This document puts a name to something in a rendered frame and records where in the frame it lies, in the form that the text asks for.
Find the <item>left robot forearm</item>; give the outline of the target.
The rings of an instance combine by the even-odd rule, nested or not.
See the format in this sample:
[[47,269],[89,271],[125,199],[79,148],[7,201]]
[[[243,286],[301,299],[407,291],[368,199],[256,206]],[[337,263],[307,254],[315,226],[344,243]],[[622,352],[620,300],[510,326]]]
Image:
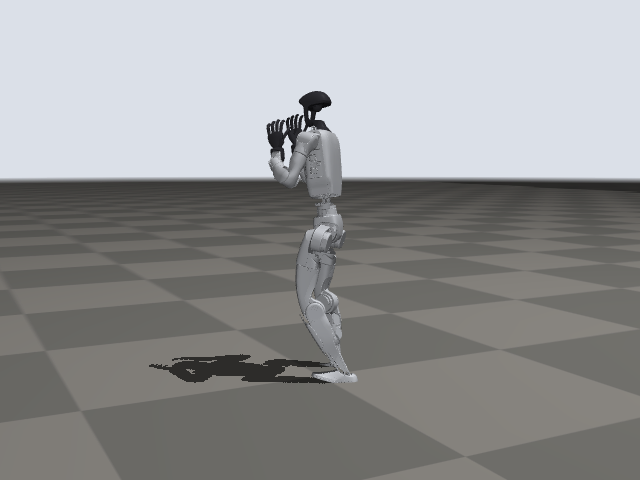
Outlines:
[[288,169],[281,159],[281,152],[274,151],[271,154],[271,159],[269,161],[269,166],[273,172],[274,178],[279,182],[284,182],[289,175]]

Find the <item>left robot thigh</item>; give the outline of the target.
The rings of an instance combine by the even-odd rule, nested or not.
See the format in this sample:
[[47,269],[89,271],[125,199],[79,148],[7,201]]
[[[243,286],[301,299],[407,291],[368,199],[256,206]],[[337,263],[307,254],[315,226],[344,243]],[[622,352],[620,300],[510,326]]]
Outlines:
[[301,311],[306,317],[306,308],[311,303],[320,304],[326,314],[325,306],[312,298],[317,284],[321,263],[317,252],[328,252],[332,243],[332,232],[329,226],[320,225],[316,229],[307,230],[302,240],[296,260],[296,292]]

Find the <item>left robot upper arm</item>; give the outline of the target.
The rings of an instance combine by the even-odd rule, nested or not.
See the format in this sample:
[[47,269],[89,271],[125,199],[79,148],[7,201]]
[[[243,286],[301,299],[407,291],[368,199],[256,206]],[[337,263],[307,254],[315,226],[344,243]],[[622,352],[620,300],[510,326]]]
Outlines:
[[300,132],[296,138],[296,145],[290,158],[288,178],[284,182],[279,182],[287,188],[294,188],[299,182],[299,174],[303,169],[311,151],[318,145],[320,135],[313,132]]

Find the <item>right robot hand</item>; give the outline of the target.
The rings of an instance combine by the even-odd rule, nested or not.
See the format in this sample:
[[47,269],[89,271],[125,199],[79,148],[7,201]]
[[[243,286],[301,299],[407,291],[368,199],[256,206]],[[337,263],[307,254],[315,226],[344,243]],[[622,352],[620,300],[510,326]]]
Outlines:
[[[302,129],[301,129],[301,121],[302,121],[302,118],[303,118],[303,116],[304,116],[304,115],[301,115],[301,116],[300,116],[300,118],[299,118],[299,122],[298,122],[298,128],[297,128],[297,119],[298,119],[298,116],[299,116],[299,114],[296,114],[296,115],[295,115],[295,119],[294,119],[294,126],[293,126],[293,118],[294,118],[294,115],[292,115],[292,116],[291,116],[291,118],[290,118],[290,117],[289,117],[289,118],[287,118],[287,120],[286,120],[286,127],[288,128],[288,127],[289,127],[289,119],[290,119],[290,128],[291,128],[291,131],[289,130],[289,132],[288,132],[288,137],[289,137],[290,141],[293,143],[293,145],[291,145],[291,151],[292,151],[292,153],[293,153],[294,148],[295,148],[295,145],[296,145],[296,138],[297,138],[298,134],[299,134],[300,132],[302,132]],[[294,128],[295,128],[295,129],[294,129]],[[308,126],[307,126],[307,125],[305,125],[305,128],[304,128],[304,130],[303,130],[303,131],[305,131],[305,132],[306,132],[307,128],[308,128]]]

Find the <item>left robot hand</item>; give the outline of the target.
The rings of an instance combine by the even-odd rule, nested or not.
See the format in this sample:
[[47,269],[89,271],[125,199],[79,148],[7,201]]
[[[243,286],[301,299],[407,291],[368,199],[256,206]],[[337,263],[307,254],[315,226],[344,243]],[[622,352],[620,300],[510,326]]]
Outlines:
[[[273,147],[270,151],[271,154],[274,151],[280,151],[281,152],[281,159],[282,161],[284,161],[285,159],[285,155],[284,155],[284,148],[282,148],[282,145],[284,144],[284,139],[287,136],[289,130],[290,130],[290,126],[287,128],[287,130],[285,131],[284,135],[283,135],[283,124],[285,122],[285,120],[282,120],[280,122],[280,127],[279,127],[279,131],[278,131],[278,124],[279,124],[280,120],[277,119],[277,121],[272,121],[272,123],[268,123],[267,124],[267,134],[268,134],[268,141],[270,143],[270,145]],[[274,132],[274,123],[275,123],[275,132]],[[270,132],[270,126],[271,126],[271,132]]]

